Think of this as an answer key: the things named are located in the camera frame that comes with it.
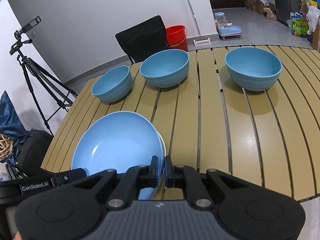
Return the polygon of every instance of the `bowl rim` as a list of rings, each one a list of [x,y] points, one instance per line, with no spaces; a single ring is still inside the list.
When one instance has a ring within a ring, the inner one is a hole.
[[[171,51],[171,50],[179,50],[179,51],[184,52],[184,53],[188,56],[188,59],[187,59],[186,63],[185,63],[183,66],[181,66],[180,68],[178,68],[176,71],[174,71],[174,72],[172,72],[172,73],[170,73],[170,74],[166,74],[166,75],[163,75],[163,76],[156,76],[156,77],[144,75],[144,74],[142,73],[142,71],[141,71],[141,68],[142,68],[143,64],[144,64],[149,58],[153,57],[154,55],[156,55],[156,54],[158,54],[158,53],[163,53],[164,51],[167,51],[167,50],[170,50],[170,51]],[[172,75],[173,73],[176,73],[177,71],[181,70],[182,68],[184,68],[184,67],[186,66],[186,64],[187,64],[189,61],[190,61],[190,56],[189,56],[189,54],[188,54],[186,51],[182,50],[182,49],[166,49],[166,50],[161,50],[161,51],[159,51],[159,52],[157,52],[157,53],[155,53],[155,54],[152,54],[152,55],[149,56],[147,59],[145,59],[145,60],[142,62],[140,68],[139,68],[139,72],[140,72],[140,74],[141,74],[143,77],[146,77],[146,78],[162,78],[162,77],[166,77],[166,76]]]
[[[269,54],[271,54],[272,56],[274,56],[274,57],[279,61],[279,63],[280,63],[280,70],[279,70],[277,73],[273,74],[273,75],[263,76],[263,77],[243,74],[243,73],[235,70],[234,68],[232,68],[232,67],[228,64],[228,62],[227,62],[227,55],[228,55],[230,52],[233,52],[233,51],[235,51],[235,50],[237,50],[237,49],[260,49],[260,50],[264,50],[264,51],[268,52]],[[237,73],[239,73],[239,74],[241,74],[241,75],[244,75],[244,76],[247,76],[247,77],[254,77],[254,78],[270,78],[270,77],[275,77],[275,76],[279,75],[279,74],[281,73],[282,69],[283,69],[283,64],[282,64],[281,60],[280,60],[275,54],[271,53],[270,51],[268,51],[268,50],[266,50],[266,49],[261,49],[261,48],[257,48],[257,47],[240,47],[240,48],[236,48],[236,49],[230,50],[230,51],[228,51],[228,53],[224,56],[224,61],[225,61],[226,65],[227,65],[230,69],[232,69],[233,71],[235,71],[235,72],[237,72]]]
[[[157,136],[158,136],[158,141],[159,141],[159,144],[161,145],[161,149],[162,149],[162,160],[161,160],[161,162],[164,162],[164,148],[165,148],[165,145],[163,145],[162,144],[162,140],[160,139],[160,136],[159,136],[159,133],[158,133],[158,131],[157,131],[157,129],[154,127],[154,125],[147,119],[147,118],[145,118],[143,115],[141,115],[141,114],[138,114],[138,113],[136,113],[136,112],[132,112],[132,111],[116,111],[116,112],[112,112],[112,113],[110,113],[110,114],[106,114],[105,116],[103,116],[103,117],[101,117],[101,118],[99,118],[97,121],[95,121],[92,125],[90,125],[90,127],[84,132],[84,134],[81,136],[81,138],[80,138],[80,140],[78,141],[78,144],[77,144],[77,147],[75,148],[75,150],[74,150],[74,152],[73,152],[73,156],[72,156],[72,161],[71,161],[71,165],[70,165],[70,169],[72,170],[72,169],[74,169],[74,167],[72,167],[73,166],[73,160],[74,160],[74,158],[75,158],[75,153],[76,153],[76,151],[77,151],[77,149],[78,149],[78,146],[79,146],[79,144],[80,144],[80,142],[81,142],[81,140],[82,140],[82,138],[86,135],[86,133],[89,131],[89,129],[92,127],[92,126],[94,126],[97,122],[99,122],[102,118],[105,118],[106,116],[109,116],[109,115],[112,115],[112,114],[118,114],[118,113],[131,113],[131,114],[136,114],[136,115],[138,115],[138,116],[140,116],[140,117],[142,117],[143,119],[145,119],[146,121],[148,121],[150,124],[151,124],[151,126],[153,127],[153,129],[155,130],[155,132],[156,132],[156,134],[157,134]]]
[[[99,94],[95,94],[95,93],[93,92],[94,86],[97,84],[97,82],[98,82],[102,77],[104,77],[104,76],[107,75],[108,73],[114,71],[115,69],[121,68],[121,67],[126,67],[127,70],[128,70],[128,72],[126,73],[126,75],[124,76],[124,78],[123,78],[117,85],[119,85],[123,80],[125,80],[125,78],[126,78],[126,77],[128,76],[128,74],[130,73],[130,68],[129,68],[128,66],[125,66],[125,65],[115,67],[115,68],[113,68],[113,69],[110,69],[110,70],[107,71],[106,73],[104,73],[104,74],[93,84],[93,86],[92,86],[92,88],[91,88],[91,93],[92,93],[94,96],[101,96],[101,95],[103,95],[104,93],[109,92],[109,91],[111,91],[113,88],[115,88],[115,87],[113,87],[113,88],[111,88],[111,89],[109,89],[109,90],[107,90],[107,91],[104,91],[104,92],[102,92],[102,93],[99,93]]]

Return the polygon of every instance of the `blue fabric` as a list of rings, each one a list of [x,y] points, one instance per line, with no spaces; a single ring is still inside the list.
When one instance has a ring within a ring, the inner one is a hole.
[[[4,91],[0,99],[0,133],[5,134],[13,140],[14,147],[17,144],[23,144],[28,135],[6,91]],[[13,157],[17,157],[18,155],[19,150],[13,148],[12,155],[2,159],[1,162],[10,161],[14,166]]]

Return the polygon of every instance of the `green bag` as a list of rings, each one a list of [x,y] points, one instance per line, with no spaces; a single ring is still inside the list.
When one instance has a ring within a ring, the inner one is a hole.
[[[292,34],[294,36],[300,36],[306,34],[309,30],[309,25],[306,22],[300,20],[294,20],[292,23]]]

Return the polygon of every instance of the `tripod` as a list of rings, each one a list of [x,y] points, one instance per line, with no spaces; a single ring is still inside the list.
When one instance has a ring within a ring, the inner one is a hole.
[[[39,18],[39,16],[34,19],[33,21],[36,21],[36,25],[41,21],[41,19]],[[21,30],[16,31],[14,33],[15,38],[18,40],[16,43],[14,43],[11,46],[10,49],[10,55],[12,56],[15,52],[18,52],[19,55],[17,56],[17,61],[19,62],[20,66],[22,67],[23,70],[23,74],[24,77],[26,79],[26,83],[27,86],[29,88],[29,91],[33,97],[34,102],[36,103],[36,107],[38,108],[38,111],[44,121],[44,124],[46,126],[46,128],[50,131],[50,133],[53,135],[51,129],[50,129],[50,125],[48,123],[48,121],[61,109],[65,109],[66,111],[68,111],[67,107],[70,107],[72,105],[72,101],[68,98],[69,94],[72,94],[74,96],[78,96],[72,89],[68,88],[66,85],[64,85],[61,81],[59,81],[57,78],[55,78],[54,76],[52,76],[48,71],[46,71],[43,67],[41,67],[38,63],[36,63],[33,59],[31,59],[30,57],[27,57],[25,55],[23,55],[23,53],[21,52],[20,48],[22,47],[23,44],[30,44],[32,43],[32,39],[26,40],[26,41],[21,41],[21,33],[25,33],[28,30],[30,30],[31,28],[33,28],[34,26],[31,26],[31,23],[33,22],[31,21],[30,23],[28,23],[27,25],[25,25],[24,27],[22,27]],[[48,118],[46,119],[44,117],[44,114],[39,106],[39,103],[36,99],[36,96],[34,94],[34,90],[32,88],[31,82],[30,82],[30,78],[27,72],[27,69],[30,71],[30,73],[37,78],[37,80],[40,82],[40,84],[47,90],[47,92],[51,95],[51,97],[57,102],[59,108]],[[58,85],[60,85],[61,87],[63,87],[65,90],[68,91],[67,95],[65,95],[64,93],[62,93],[47,77],[49,77],[51,80],[53,80],[54,82],[56,82]],[[59,95],[63,98],[63,101],[60,100],[56,94],[47,86],[47,84]]]

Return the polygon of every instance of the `wooden table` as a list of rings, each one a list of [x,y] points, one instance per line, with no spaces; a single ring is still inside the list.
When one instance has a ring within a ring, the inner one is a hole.
[[[189,52],[188,78],[171,89],[146,83],[140,63],[134,64],[132,90],[116,103],[92,96],[99,77],[89,80],[62,121],[42,168],[69,170],[88,127],[105,114],[127,110],[154,124],[174,165],[200,172],[216,168],[296,200],[319,194],[320,54],[257,47],[273,52],[284,65],[276,84],[260,93],[243,90],[230,79],[224,56],[236,47]],[[162,184],[155,198],[182,198],[182,192]]]

